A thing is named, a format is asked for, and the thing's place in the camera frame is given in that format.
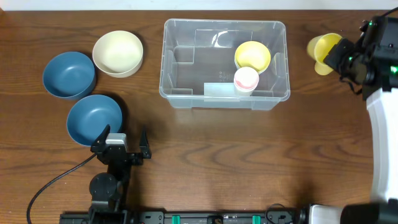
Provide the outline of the clear plastic storage container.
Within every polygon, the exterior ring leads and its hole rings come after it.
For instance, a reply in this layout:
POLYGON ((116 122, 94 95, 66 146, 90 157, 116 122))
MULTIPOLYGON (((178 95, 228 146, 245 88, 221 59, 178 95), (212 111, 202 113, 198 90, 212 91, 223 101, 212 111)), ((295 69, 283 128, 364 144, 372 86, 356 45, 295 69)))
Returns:
POLYGON ((169 19, 164 24, 159 93, 174 108, 268 111, 290 96, 286 27, 280 21, 169 19), (250 96, 234 92, 234 53, 264 44, 271 63, 250 96))

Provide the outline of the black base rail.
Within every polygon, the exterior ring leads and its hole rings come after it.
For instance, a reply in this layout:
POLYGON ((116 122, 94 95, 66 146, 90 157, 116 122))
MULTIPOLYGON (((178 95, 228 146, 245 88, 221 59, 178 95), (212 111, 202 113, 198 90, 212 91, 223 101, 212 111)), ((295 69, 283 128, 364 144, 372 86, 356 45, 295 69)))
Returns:
POLYGON ((264 213, 164 213, 164 212, 92 212, 64 213, 61 224, 119 223, 119 224, 258 224, 309 223, 306 210, 277 208, 264 213))

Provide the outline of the yellow cup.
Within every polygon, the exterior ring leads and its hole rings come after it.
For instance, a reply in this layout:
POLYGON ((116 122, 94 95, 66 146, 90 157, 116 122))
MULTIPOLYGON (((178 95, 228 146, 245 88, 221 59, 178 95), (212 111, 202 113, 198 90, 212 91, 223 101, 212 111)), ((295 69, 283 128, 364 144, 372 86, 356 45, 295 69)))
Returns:
POLYGON ((315 61, 314 69, 319 75, 328 75, 333 71, 331 67, 323 62, 329 51, 336 45, 342 36, 329 33, 314 37, 307 45, 308 55, 315 61))

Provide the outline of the cream large bowl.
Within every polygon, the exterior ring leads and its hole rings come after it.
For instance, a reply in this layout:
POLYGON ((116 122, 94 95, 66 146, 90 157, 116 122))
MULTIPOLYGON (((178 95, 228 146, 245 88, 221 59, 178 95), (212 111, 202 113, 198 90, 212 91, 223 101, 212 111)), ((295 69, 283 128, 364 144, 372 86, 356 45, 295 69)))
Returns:
POLYGON ((131 32, 116 30, 100 37, 93 47, 94 64, 104 73, 115 78, 135 74, 144 58, 141 40, 131 32))

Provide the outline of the cream white plastic cup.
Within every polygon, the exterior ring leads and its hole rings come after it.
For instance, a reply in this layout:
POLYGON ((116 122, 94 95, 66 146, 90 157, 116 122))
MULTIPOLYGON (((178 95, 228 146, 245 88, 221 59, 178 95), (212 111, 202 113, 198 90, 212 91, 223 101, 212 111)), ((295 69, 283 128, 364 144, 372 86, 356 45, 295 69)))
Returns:
POLYGON ((234 74, 234 92, 238 96, 251 96, 259 83, 259 74, 251 67, 239 68, 234 74))

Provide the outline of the pink plastic cup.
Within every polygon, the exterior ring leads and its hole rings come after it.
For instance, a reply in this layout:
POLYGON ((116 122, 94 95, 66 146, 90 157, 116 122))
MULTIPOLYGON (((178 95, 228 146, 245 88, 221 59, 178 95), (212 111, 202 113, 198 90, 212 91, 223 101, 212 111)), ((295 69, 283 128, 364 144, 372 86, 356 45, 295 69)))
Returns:
POLYGON ((257 87, 258 81, 257 80, 235 80, 234 83, 236 86, 243 88, 243 89, 252 89, 257 87))

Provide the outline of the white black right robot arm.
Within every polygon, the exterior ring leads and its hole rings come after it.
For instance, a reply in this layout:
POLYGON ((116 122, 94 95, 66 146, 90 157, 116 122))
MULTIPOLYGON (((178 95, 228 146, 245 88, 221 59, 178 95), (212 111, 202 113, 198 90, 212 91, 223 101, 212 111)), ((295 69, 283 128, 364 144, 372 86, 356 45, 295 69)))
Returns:
POLYGON ((359 39, 357 44, 334 33, 307 45, 315 71, 332 71, 362 86, 371 120, 373 184, 369 203, 344 208, 312 205, 308 223, 397 223, 397 48, 391 39, 359 39))

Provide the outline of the yellow small bowl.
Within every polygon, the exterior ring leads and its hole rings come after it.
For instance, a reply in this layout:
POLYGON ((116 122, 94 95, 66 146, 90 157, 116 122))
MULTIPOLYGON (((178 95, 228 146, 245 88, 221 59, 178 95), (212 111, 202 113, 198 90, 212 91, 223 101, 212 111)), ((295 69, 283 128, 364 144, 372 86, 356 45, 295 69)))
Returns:
POLYGON ((251 67, 260 74, 270 65, 271 51, 260 42, 247 41, 236 49, 234 62, 237 69, 251 67))

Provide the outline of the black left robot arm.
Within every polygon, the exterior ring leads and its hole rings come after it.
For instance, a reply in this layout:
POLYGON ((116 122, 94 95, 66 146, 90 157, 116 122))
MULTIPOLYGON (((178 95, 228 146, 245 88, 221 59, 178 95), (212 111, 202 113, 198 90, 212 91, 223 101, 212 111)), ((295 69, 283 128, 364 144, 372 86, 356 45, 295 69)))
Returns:
POLYGON ((111 133, 107 125, 94 140, 90 151, 97 159, 108 166, 106 172, 94 176, 89 190, 92 196, 89 209, 89 224, 127 224, 135 223, 136 216, 125 208, 127 189, 131 178, 131 167, 143 165, 150 159, 146 130, 139 140, 139 152, 127 151, 124 133, 111 133))

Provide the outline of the dark blue bowl front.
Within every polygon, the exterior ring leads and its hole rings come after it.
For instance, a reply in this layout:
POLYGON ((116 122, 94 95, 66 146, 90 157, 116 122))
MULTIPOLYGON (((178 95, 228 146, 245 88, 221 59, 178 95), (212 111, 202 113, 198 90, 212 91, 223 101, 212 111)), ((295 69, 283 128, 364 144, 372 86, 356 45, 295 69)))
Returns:
POLYGON ((90 95, 75 103, 67 117, 69 136, 78 144, 91 146, 110 125, 111 133, 118 133, 123 125, 119 104, 106 95, 90 95))

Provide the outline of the dark blue bowl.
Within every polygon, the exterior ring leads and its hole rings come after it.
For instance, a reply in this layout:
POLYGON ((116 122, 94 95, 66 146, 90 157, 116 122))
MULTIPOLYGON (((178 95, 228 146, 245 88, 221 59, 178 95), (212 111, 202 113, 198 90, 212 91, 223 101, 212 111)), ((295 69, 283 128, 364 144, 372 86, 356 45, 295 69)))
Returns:
POLYGON ((90 95, 75 103, 67 117, 69 136, 78 144, 91 146, 110 125, 111 133, 118 133, 123 125, 119 104, 106 95, 90 95))
POLYGON ((53 96, 79 100, 88 96, 96 85, 96 71, 91 59, 80 52, 65 52, 46 65, 42 82, 53 96))

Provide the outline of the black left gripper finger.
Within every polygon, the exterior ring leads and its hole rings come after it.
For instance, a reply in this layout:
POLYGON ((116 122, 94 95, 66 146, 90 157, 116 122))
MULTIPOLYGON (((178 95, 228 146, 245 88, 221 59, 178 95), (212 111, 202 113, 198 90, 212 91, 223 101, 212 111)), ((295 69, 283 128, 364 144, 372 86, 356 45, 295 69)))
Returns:
POLYGON ((92 147, 100 147, 104 144, 106 144, 106 138, 108 137, 108 134, 110 133, 110 125, 107 124, 105 128, 103 129, 102 133, 94 140, 92 143, 92 147))
POLYGON ((148 143, 148 140, 147 140, 147 133, 146 133, 146 127, 145 126, 142 128, 140 141, 139 141, 139 148, 140 148, 142 153, 149 153, 149 143, 148 143))

